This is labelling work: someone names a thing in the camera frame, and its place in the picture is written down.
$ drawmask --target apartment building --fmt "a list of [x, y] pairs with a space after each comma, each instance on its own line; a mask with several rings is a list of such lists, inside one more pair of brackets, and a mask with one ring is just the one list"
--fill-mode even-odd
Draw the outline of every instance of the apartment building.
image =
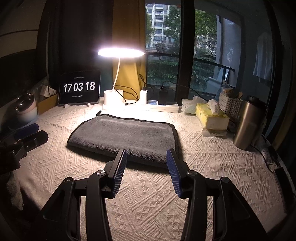
[[167, 29], [164, 23], [169, 14], [169, 11], [169, 5], [147, 4], [147, 21], [151, 21], [151, 25], [155, 29], [155, 34], [151, 37], [150, 43], [146, 44], [146, 48], [155, 49], [157, 43], [168, 43], [171, 41], [171, 39], [164, 35], [164, 30]]

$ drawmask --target power strip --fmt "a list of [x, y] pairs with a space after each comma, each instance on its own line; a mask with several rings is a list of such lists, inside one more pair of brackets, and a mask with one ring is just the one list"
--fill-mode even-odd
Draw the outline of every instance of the power strip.
[[158, 100], [148, 100], [146, 105], [141, 105], [139, 102], [130, 104], [127, 107], [136, 108], [138, 110], [162, 111], [178, 113], [179, 106], [176, 102], [167, 102], [167, 105], [158, 104]]

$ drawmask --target white storage basket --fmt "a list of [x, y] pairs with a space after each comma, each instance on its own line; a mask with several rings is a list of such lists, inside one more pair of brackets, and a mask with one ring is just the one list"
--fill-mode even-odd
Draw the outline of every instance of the white storage basket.
[[242, 100], [239, 99], [232, 99], [226, 97], [224, 94], [220, 93], [219, 96], [219, 105], [220, 109], [228, 115], [231, 119], [238, 119], [239, 110], [242, 105]]

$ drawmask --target digital clock display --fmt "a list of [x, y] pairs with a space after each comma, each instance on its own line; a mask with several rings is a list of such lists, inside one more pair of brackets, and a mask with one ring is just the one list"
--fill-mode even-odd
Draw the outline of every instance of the digital clock display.
[[64, 87], [63, 87], [63, 93], [94, 91], [95, 88], [96, 88], [95, 81], [66, 83], [64, 84]]
[[59, 104], [94, 103], [99, 101], [100, 72], [98, 70], [62, 74]]

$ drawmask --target tissue box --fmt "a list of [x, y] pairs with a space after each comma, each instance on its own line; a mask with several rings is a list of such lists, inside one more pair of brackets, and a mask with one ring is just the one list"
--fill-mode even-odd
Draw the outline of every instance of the tissue box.
[[229, 117], [222, 110], [219, 114], [212, 114], [211, 108], [207, 104], [197, 104], [195, 114], [203, 125], [203, 128], [213, 130], [226, 130]]

